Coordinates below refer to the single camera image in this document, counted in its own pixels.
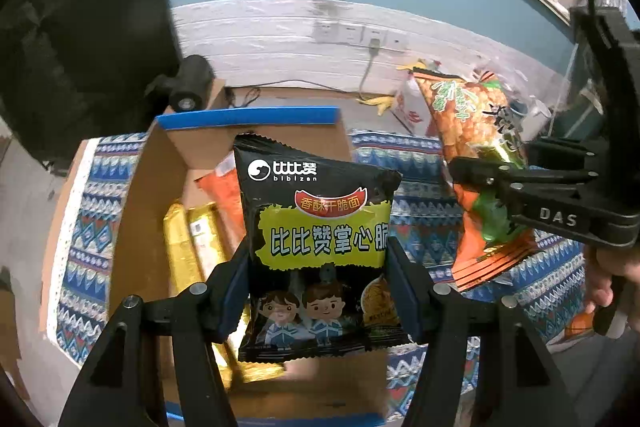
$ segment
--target black snack bag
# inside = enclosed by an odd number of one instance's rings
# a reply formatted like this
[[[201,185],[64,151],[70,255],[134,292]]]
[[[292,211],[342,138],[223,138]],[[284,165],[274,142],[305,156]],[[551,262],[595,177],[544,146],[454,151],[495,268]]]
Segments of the black snack bag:
[[[382,275],[401,175],[328,160],[255,134],[234,142],[252,254],[243,362],[408,342]]]

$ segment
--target electrical outlet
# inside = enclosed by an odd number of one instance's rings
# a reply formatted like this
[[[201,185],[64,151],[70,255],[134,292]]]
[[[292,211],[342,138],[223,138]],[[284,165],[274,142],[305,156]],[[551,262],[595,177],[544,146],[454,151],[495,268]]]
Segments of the electrical outlet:
[[[362,31],[362,41],[360,44],[363,46],[369,46],[371,39],[378,39],[380,41],[380,47],[385,47],[386,28],[378,28],[376,26],[364,26]]]
[[[336,21],[316,21],[314,38],[317,42],[337,42],[338,23]]]
[[[407,41],[408,41],[408,36],[406,33],[399,32],[396,30],[389,30],[386,33],[384,48],[387,50],[403,52],[407,48]]]
[[[338,25],[338,42],[340,42],[341,44],[360,44],[361,39],[361,25],[349,24],[347,22],[341,22]]]

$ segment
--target patterned tablecloth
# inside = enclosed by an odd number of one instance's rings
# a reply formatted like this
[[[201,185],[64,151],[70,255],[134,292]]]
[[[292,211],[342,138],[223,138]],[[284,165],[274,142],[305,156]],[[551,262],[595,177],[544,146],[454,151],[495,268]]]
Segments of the patterned tablecloth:
[[[462,229],[462,210],[442,178],[439,140],[371,131],[353,131],[350,136],[354,161],[402,173],[390,233],[412,261],[429,269],[434,281],[453,283],[450,267]],[[79,169],[72,189],[72,194],[78,193],[78,205],[68,204],[65,211],[54,261],[47,335],[79,365],[108,319],[113,245],[145,140],[146,134],[96,140],[85,153],[86,169]],[[515,295],[548,341],[580,311],[584,261],[582,246],[575,241],[544,232],[536,232],[536,238],[540,253],[464,295],[482,301]],[[476,386],[479,347],[477,337],[469,338],[462,393]],[[388,350],[389,420],[405,415],[427,349],[408,344]]]

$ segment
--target white circular logo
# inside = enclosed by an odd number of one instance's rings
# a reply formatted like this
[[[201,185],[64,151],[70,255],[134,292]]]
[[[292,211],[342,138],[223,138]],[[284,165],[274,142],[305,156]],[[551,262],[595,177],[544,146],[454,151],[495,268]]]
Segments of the white circular logo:
[[[264,160],[254,160],[249,163],[246,172],[253,181],[261,182],[269,177],[271,167]]]

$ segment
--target silver screw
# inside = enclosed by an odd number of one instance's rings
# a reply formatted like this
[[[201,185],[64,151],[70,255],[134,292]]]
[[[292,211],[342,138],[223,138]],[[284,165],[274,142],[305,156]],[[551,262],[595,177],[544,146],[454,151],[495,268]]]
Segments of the silver screw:
[[[194,295],[201,295],[207,291],[207,285],[204,282],[194,282],[189,286],[189,291]]]
[[[124,298],[122,304],[125,308],[135,308],[138,304],[140,304],[140,297],[138,297],[137,295],[129,295],[129,297]]]
[[[438,295],[449,295],[451,293],[451,286],[444,282],[438,282],[433,285],[433,291]]]
[[[190,111],[191,109],[196,107],[196,103],[192,98],[183,98],[182,100],[180,100],[180,102],[178,102],[178,107],[185,111]]]
[[[513,295],[505,295],[500,299],[500,302],[507,308],[515,308],[518,305],[518,301]]]

